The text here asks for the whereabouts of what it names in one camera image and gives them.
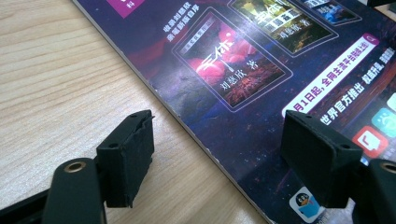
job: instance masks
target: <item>pink label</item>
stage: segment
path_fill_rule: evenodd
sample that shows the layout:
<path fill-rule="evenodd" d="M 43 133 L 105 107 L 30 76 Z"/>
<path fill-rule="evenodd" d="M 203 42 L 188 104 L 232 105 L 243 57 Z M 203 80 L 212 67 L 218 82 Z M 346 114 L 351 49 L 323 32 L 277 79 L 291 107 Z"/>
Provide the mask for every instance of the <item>pink label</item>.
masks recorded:
<path fill-rule="evenodd" d="M 137 9 L 145 0 L 107 0 L 124 19 Z"/>

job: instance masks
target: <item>dark blue magazine cover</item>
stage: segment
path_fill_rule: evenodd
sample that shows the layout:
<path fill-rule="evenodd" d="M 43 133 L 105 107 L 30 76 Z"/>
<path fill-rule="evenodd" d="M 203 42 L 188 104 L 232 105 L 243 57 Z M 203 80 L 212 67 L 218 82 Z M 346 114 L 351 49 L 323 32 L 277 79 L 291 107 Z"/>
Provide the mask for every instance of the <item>dark blue magazine cover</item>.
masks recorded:
<path fill-rule="evenodd" d="M 287 109 L 396 161 L 396 26 L 358 1 L 74 1 L 269 221 L 352 222 L 280 157 Z"/>

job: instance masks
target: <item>teal app icon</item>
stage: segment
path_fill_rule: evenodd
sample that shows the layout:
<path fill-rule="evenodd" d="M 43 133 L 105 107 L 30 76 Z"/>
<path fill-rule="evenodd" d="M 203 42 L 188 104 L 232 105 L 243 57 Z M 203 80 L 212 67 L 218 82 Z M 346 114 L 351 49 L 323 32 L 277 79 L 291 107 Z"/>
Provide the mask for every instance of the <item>teal app icon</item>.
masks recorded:
<path fill-rule="evenodd" d="M 386 108 L 381 108 L 372 118 L 372 123 L 382 133 L 396 137 L 396 115 Z"/>

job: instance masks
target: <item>book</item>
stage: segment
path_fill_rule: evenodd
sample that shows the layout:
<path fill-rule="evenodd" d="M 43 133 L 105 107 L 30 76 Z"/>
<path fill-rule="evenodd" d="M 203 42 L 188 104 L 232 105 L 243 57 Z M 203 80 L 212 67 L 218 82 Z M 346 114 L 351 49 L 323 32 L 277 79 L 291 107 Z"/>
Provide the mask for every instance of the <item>book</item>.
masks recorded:
<path fill-rule="evenodd" d="M 396 26 L 358 1 L 74 2 L 270 222 L 352 222 L 281 158 L 288 109 L 396 161 Z"/>

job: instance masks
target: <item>table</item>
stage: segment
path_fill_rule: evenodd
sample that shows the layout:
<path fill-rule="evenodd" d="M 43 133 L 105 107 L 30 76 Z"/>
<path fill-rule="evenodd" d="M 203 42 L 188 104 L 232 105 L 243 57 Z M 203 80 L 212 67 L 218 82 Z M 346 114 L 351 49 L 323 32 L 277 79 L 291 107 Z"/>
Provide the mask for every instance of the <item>table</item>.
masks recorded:
<path fill-rule="evenodd" d="M 0 26 L 0 209 L 151 109 L 153 163 L 108 223 L 265 223 L 70 0 L 3 0 Z"/>

